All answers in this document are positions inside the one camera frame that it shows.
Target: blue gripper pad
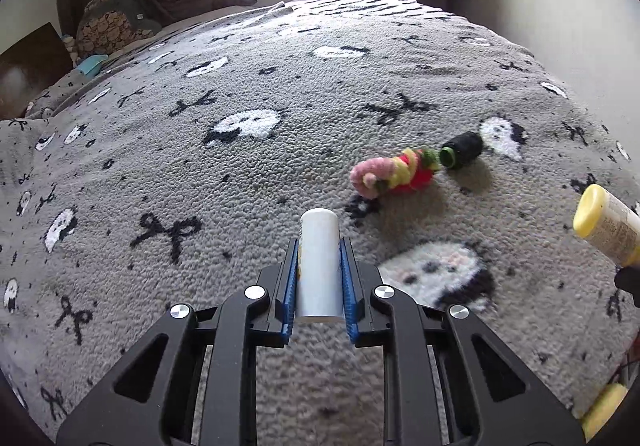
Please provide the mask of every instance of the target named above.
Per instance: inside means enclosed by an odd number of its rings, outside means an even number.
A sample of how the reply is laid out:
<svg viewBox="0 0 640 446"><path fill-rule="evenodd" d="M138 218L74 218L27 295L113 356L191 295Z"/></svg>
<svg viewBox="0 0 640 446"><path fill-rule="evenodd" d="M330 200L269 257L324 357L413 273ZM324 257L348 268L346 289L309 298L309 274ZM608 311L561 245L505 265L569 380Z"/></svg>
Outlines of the blue gripper pad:
<svg viewBox="0 0 640 446"><path fill-rule="evenodd" d="M284 293L284 323L282 325L282 337L285 343L289 343L289 338L293 331L293 317L296 313L296 282L298 269L298 241L296 241L293 248L293 255L291 257L291 264L289 266L289 273L287 277L287 288Z"/></svg>
<svg viewBox="0 0 640 446"><path fill-rule="evenodd" d="M356 320L356 294L353 289L353 279L347 260L347 249L344 241L340 240L340 270L342 272L342 303L344 304L344 321L351 343L358 339L358 322Z"/></svg>

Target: gray blanket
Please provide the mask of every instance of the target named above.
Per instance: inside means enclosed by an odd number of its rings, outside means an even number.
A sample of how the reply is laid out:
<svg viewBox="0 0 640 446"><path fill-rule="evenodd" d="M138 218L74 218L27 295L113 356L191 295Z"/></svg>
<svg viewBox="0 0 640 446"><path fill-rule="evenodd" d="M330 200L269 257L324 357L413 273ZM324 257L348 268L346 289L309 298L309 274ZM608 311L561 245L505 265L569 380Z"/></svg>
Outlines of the gray blanket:
<svg viewBox="0 0 640 446"><path fill-rule="evenodd" d="M313 207L418 302L473 307L577 415L638 329L614 266L570 230L593 182L635 206L628 155L530 52L466 19L279 4L66 86L0 121L0 368L51 437L171 304L251 284ZM469 130L486 146L472 165L355 195L357 162ZM375 444L382 383L379 350L298 326L258 356L260 443Z"/></svg>

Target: red yarn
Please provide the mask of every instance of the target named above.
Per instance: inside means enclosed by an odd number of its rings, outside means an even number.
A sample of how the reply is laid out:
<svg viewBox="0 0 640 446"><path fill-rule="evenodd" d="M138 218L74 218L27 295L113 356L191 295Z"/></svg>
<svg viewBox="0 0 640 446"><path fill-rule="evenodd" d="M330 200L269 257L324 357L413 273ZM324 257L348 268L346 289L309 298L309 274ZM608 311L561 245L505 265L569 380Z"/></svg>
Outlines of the red yarn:
<svg viewBox="0 0 640 446"><path fill-rule="evenodd" d="M402 154L402 155L399 155L398 157L400 158L401 161L404 161L407 165L409 164L409 158L406 155ZM406 193L406 192L412 192L415 190L420 190L421 188L424 188L431 182L432 177L433 177L432 169L420 168L420 166L418 165L418 168L415 171L414 178L411 180L411 182L409 184L399 184L398 186L393 188L393 191Z"/></svg>

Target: white ghost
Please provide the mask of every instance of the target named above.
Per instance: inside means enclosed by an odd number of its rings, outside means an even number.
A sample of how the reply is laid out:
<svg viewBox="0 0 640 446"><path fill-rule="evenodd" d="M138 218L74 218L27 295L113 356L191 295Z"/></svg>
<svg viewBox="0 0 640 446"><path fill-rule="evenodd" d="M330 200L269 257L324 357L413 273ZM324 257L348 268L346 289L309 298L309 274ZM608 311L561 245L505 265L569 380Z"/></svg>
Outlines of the white ghost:
<svg viewBox="0 0 640 446"><path fill-rule="evenodd" d="M186 74L186 76L187 78L192 78L193 76L200 76L201 74L206 74L207 72L211 72L214 69L219 69L223 65L228 64L228 62L229 62L229 59L226 56L223 56L222 58L214 62L210 62L210 64L200 65L199 67L195 67L191 69Z"/></svg>
<svg viewBox="0 0 640 446"><path fill-rule="evenodd" d="M53 136L55 136L55 135L56 135L56 133L53 133L47 139L45 139L44 137L41 137L36 142L36 150L38 150L38 151L44 150L44 147L46 147L47 145L50 144L50 142L53 140Z"/></svg>
<svg viewBox="0 0 640 446"><path fill-rule="evenodd" d="M76 139L78 139L78 136L80 136L80 134L84 132L85 128L86 125L76 125L73 129L71 129L71 132L69 132L68 136L65 137L65 145L76 141Z"/></svg>
<svg viewBox="0 0 640 446"><path fill-rule="evenodd" d="M251 19L247 19L247 20L245 20L244 22L241 22L241 23L240 23L240 27L241 27L241 28L245 28L245 27L247 27L247 26L250 26L250 25L251 25L251 24L253 24L254 22L257 22L258 20L261 20L262 18L264 18L264 15L260 15L260 16L257 16L257 17L253 17L253 18L251 18Z"/></svg>
<svg viewBox="0 0 640 446"><path fill-rule="evenodd" d="M255 139L265 139L280 121L277 111L259 109L244 111L227 116L209 131L204 144L211 147L216 142L229 143L239 136L251 136Z"/></svg>
<svg viewBox="0 0 640 446"><path fill-rule="evenodd" d="M4 289L4 308L9 312L15 312L15 299L18 296L18 281L9 280Z"/></svg>
<svg viewBox="0 0 640 446"><path fill-rule="evenodd" d="M362 58L367 52L369 49L352 48L351 46L342 46L341 48L322 46L314 49L314 55L320 58Z"/></svg>
<svg viewBox="0 0 640 446"><path fill-rule="evenodd" d="M18 388L18 385L14 383L14 380L12 379L11 374L9 374L8 372L3 372L3 374L4 374L4 377L6 378L6 382L9 383L9 386L11 387L11 390L14 393L14 396L17 397L18 402L28 412L29 407L27 407L27 403L24 400L24 397L22 397L22 394L20 393L20 388Z"/></svg>
<svg viewBox="0 0 640 446"><path fill-rule="evenodd" d="M627 161L631 161L629 154L626 153L626 150L622 147L622 144L620 144L619 141L616 141L616 147L618 147L618 152L622 154L622 157L624 157Z"/></svg>
<svg viewBox="0 0 640 446"><path fill-rule="evenodd" d="M295 26L293 28L286 28L284 30L281 30L281 31L278 32L278 34L280 36L295 36L298 33L303 34L303 33L306 33L306 32L316 31L316 30L319 30L319 29L320 29L320 26L308 26L308 27Z"/></svg>
<svg viewBox="0 0 640 446"><path fill-rule="evenodd" d="M18 209L15 211L18 217L24 215L24 211L27 209L27 205L29 204L30 200L31 192L29 190L23 192L23 194L20 195L20 200L18 201Z"/></svg>
<svg viewBox="0 0 640 446"><path fill-rule="evenodd" d="M160 60L161 58L164 58L166 55L168 54L172 54L173 51L168 51L168 52L163 52L162 54L159 54L158 56L153 57L151 60L149 60L147 63L148 64L155 64L158 60Z"/></svg>
<svg viewBox="0 0 640 446"><path fill-rule="evenodd" d="M480 124L480 136L485 147L513 161L521 161L520 146L529 136L524 128L508 119L494 116Z"/></svg>
<svg viewBox="0 0 640 446"><path fill-rule="evenodd" d="M470 46L482 46L483 48L491 46L491 42L486 38L481 38L479 36L465 36L462 40Z"/></svg>
<svg viewBox="0 0 640 446"><path fill-rule="evenodd" d="M423 19L449 19L455 16L453 13L447 13L443 11L439 12L427 12L422 14ZM485 38L477 38L477 40L486 40ZM476 46L490 46L491 44L476 44Z"/></svg>
<svg viewBox="0 0 640 446"><path fill-rule="evenodd" d="M566 98L566 92L564 92L557 85L553 85L552 83L549 83L548 81L541 81L540 85L542 85L546 90L551 91L552 93L557 94L558 96L562 96L563 98Z"/></svg>
<svg viewBox="0 0 640 446"><path fill-rule="evenodd" d="M47 251L53 251L53 246L56 245L56 242L64 240L67 235L71 235L74 232L78 223L75 215L76 213L73 209L67 208L56 217L44 238L44 245Z"/></svg>
<svg viewBox="0 0 640 446"><path fill-rule="evenodd" d="M102 98L105 94L107 94L109 91L111 90L111 87L107 87L104 91L100 91L98 92L97 95L95 95L93 98L91 98L88 102L87 105L95 102L96 100L99 100L100 98Z"/></svg>
<svg viewBox="0 0 640 446"><path fill-rule="evenodd" d="M378 269L387 285L404 291L421 305L440 310L451 303L463 303L483 311L494 290L494 280L481 257L462 243L425 243Z"/></svg>

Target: bottle label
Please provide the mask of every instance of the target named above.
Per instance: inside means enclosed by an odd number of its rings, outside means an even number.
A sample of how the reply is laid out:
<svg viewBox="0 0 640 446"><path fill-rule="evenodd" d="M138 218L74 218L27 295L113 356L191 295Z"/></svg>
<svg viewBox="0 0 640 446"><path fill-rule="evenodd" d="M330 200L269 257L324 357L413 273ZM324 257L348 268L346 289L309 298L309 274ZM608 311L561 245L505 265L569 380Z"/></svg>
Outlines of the bottle label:
<svg viewBox="0 0 640 446"><path fill-rule="evenodd" d="M637 245L638 234L628 223L629 213L622 201L609 195L598 224L586 239L618 265L628 261Z"/></svg>

